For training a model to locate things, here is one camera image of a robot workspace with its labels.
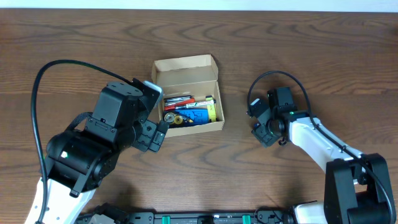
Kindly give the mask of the black whiteboard marker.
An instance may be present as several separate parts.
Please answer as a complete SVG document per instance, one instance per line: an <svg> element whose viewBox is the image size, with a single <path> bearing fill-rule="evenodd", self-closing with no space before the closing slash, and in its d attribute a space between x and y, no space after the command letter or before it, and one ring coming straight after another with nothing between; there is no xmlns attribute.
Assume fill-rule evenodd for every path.
<svg viewBox="0 0 398 224"><path fill-rule="evenodd" d="M198 108L202 106L208 106L208 105L213 105L216 103L216 100L207 100L207 101L198 101L194 103L188 103L186 105L181 105L181 106L176 106L176 110L185 110L185 109L190 109L190 108Z"/></svg>

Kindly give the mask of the cardboard box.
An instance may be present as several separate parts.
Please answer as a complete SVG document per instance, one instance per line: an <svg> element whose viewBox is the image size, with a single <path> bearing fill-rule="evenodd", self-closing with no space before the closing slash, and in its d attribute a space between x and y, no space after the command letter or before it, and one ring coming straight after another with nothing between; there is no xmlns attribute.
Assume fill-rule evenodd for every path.
<svg viewBox="0 0 398 224"><path fill-rule="evenodd" d="M169 128L165 135L167 138L223 129L224 114L218 84L218 67L210 54L156 60L152 66L152 80L163 89L164 98L191 95L196 101L203 101L207 96L212 96L216 101L215 122Z"/></svg>

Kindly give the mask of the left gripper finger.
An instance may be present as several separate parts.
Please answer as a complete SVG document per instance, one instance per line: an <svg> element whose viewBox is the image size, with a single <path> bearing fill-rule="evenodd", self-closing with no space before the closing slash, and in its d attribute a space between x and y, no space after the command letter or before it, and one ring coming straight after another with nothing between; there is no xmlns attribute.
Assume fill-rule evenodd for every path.
<svg viewBox="0 0 398 224"><path fill-rule="evenodd" d="M168 129L169 124L165 121L159 121L159 123L154 125L152 139L149 144L149 150L152 152L159 151Z"/></svg>
<svg viewBox="0 0 398 224"><path fill-rule="evenodd" d="M157 152L157 145L155 143L156 135L157 135L157 125L152 121L147 120L142 125L141 135L134 142L133 147L142 152L146 151Z"/></svg>

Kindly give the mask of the yellow highlighter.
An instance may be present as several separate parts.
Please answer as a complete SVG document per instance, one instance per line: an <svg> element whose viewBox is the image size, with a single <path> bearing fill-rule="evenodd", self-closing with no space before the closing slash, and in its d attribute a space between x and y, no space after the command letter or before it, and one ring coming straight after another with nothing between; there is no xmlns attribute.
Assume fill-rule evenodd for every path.
<svg viewBox="0 0 398 224"><path fill-rule="evenodd" d="M215 108L215 100L211 95L206 96L206 101L209 101L210 103L207 105L207 111L208 111L208 120L210 123L216 122L217 121L217 114L216 114L216 108Z"/></svg>

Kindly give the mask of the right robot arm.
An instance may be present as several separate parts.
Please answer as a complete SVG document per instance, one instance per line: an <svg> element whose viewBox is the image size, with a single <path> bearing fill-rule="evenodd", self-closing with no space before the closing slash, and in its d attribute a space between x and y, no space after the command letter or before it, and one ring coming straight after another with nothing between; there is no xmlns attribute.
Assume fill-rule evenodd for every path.
<svg viewBox="0 0 398 224"><path fill-rule="evenodd" d="M307 110L298 110L290 88L268 91L248 104L257 119L252 134L264 146L291 143L325 173L324 199L292 206L283 223L395 223L394 196L387 162L365 154L332 132Z"/></svg>

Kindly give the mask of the correction tape dispenser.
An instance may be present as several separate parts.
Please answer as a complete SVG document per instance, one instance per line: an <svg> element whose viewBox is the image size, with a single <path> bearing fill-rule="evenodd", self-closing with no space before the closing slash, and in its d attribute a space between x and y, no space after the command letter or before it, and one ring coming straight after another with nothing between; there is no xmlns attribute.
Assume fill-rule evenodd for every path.
<svg viewBox="0 0 398 224"><path fill-rule="evenodd" d="M183 125L183 124L193 123L193 120L188 116L174 112L168 112L164 114L164 121L173 125Z"/></svg>

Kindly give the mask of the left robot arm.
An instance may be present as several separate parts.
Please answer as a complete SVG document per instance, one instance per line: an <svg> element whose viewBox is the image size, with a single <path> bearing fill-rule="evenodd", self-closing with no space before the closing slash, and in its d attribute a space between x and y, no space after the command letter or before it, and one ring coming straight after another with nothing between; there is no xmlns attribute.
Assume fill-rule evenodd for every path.
<svg viewBox="0 0 398 224"><path fill-rule="evenodd" d="M82 114L84 129L75 119L47 144L47 179L37 183L26 223L74 223L125 149L158 152L169 126L148 116L162 97L148 81L109 82L94 110Z"/></svg>

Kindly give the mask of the blue plastic case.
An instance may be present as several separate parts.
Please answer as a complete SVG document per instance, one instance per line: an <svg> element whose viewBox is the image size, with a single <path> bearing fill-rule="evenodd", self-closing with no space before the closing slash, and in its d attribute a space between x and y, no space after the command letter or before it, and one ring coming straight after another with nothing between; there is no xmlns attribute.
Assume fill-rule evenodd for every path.
<svg viewBox="0 0 398 224"><path fill-rule="evenodd" d="M176 112L193 121L192 123L184 121L182 126L195 126L209 123L208 111L206 109L176 110Z"/></svg>

